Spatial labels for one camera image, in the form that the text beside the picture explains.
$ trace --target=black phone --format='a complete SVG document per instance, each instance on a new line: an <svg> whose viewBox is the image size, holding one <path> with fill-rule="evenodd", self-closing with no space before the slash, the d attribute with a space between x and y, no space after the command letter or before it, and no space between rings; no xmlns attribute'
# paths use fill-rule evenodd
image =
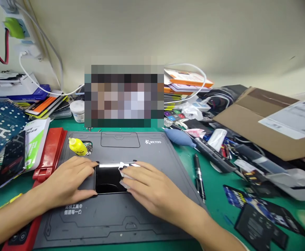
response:
<svg viewBox="0 0 305 251"><path fill-rule="evenodd" d="M6 143L0 170L0 188L25 170L25 136L26 131L21 131Z"/></svg>
<svg viewBox="0 0 305 251"><path fill-rule="evenodd" d="M135 163L124 163L124 166ZM120 163L99 164L95 168L95 191L98 194L124 193L127 189L120 184L122 175L119 171Z"/></svg>

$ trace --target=red wire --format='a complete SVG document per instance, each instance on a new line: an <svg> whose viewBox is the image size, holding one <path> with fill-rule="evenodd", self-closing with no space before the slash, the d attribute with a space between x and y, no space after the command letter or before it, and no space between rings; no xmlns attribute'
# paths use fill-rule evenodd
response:
<svg viewBox="0 0 305 251"><path fill-rule="evenodd" d="M8 64L8 59L9 59L8 35L9 35L9 30L5 29L5 61L0 57L0 62L3 64Z"/></svg>

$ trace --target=finger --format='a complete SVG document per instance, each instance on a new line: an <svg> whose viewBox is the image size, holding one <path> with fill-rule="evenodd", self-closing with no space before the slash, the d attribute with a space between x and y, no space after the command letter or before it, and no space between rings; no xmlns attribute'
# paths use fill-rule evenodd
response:
<svg viewBox="0 0 305 251"><path fill-rule="evenodd" d="M98 195L95 190L77 190L72 196L71 204L88 199L95 195Z"/></svg>
<svg viewBox="0 0 305 251"><path fill-rule="evenodd" d="M146 197L143 195L137 193L133 189L128 189L127 192L131 193L132 196L142 205L144 206L149 212L153 209L154 205L152 202L150 202Z"/></svg>
<svg viewBox="0 0 305 251"><path fill-rule="evenodd" d="M72 165L79 166L80 164L86 163L86 162L92 162L92 160L84 157L78 157L78 159L74 160L72 162Z"/></svg>
<svg viewBox="0 0 305 251"><path fill-rule="evenodd" d="M77 160L77 159L79 159L78 156L73 156L73 157L71 157L70 159L68 159L68 160L66 161L66 163L73 162L73 161L75 161L75 160Z"/></svg>
<svg viewBox="0 0 305 251"><path fill-rule="evenodd" d="M151 189L147 186L144 185L143 183L137 181L137 180L132 180L129 178L123 178L122 180L126 185L128 185L131 190L135 190L135 192L147 197L151 193Z"/></svg>
<svg viewBox="0 0 305 251"><path fill-rule="evenodd" d="M154 177L156 176L155 173L143 167L130 166L122 169L121 172L148 186L154 182L154 179L156 179L156 177Z"/></svg>
<svg viewBox="0 0 305 251"><path fill-rule="evenodd" d="M154 173L158 173L160 172L156 167L154 167L153 165L149 164L149 163L146 163L146 162L142 162L142 161L136 161L135 164L141 166L141 167L144 167Z"/></svg>
<svg viewBox="0 0 305 251"><path fill-rule="evenodd" d="M92 174L94 174L93 167L86 166L82 170L80 170L76 178L77 187L80 186L83 183L83 181L86 180L86 178Z"/></svg>
<svg viewBox="0 0 305 251"><path fill-rule="evenodd" d="M93 167L96 167L97 165L99 165L97 162L84 162L84 163L80 164L79 166L76 166L74 169L77 173L79 173L85 167L93 168Z"/></svg>

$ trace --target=green desk mat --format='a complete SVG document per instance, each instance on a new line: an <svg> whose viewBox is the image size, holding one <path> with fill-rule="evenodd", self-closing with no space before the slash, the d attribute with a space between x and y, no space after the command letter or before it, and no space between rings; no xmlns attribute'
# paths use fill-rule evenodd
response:
<svg viewBox="0 0 305 251"><path fill-rule="evenodd" d="M50 127L63 127L65 130L69 131L87 131L84 124L78 124L73 118L67 118L63 120L54 120L50 123ZM91 131L97 132L99 129L101 131L162 131L162 128L93 128ZM188 172L189 176L195 181L195 171L193 163L193 155L198 153L194 149L187 146L178 146L173 144L176 152ZM234 234L239 238L250 250L255 250L237 231L234 230L234 225L232 225L226 216L235 224L236 219L240 213L240 209L230 205L225 196L223 185L229 185L231 187L243 190L245 181L243 181L237 174L221 174L215 171L209 161L207 161L203 156L198 154L202 178L204 180L204 187L206 192L206 206L212 216L212 218L223 228ZM0 206L9 201L14 196L19 193L25 193L31 189L34 181L32 180L33 172L29 172L21 175L16 180L13 180L10 184L0 189ZM293 198L272 198L267 199L268 201L278 204L287 210L289 210L292 215L297 218L297 210L305 210L305 201L297 201ZM305 250L305 237L293 233L285 228L279 227L288 236L289 242L287 250ZM53 250L53 251L73 251L73 250L98 250L98 251L135 251L135 250L145 250L145 251L155 251L155 250L202 250L199 243L196 240L187 241L166 241L166 242L142 242L133 244L118 244L118 245L98 245L98 246L79 246L79 247L69 247L69 248L49 248L42 250ZM281 250L277 245L271 242L271 250L279 251Z"/></svg>

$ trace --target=black repair mat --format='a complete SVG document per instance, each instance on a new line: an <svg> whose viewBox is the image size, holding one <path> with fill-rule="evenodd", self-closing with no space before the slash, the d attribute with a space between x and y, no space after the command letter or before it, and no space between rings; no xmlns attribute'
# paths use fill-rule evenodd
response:
<svg viewBox="0 0 305 251"><path fill-rule="evenodd" d="M205 207L193 182L164 132L68 132L92 142L88 156L103 163L140 160L164 172L194 202ZM73 157L68 139L59 165ZM94 189L88 177L80 189ZM153 216L129 193L98 195L53 209L43 215L34 248L189 239L181 229Z"/></svg>

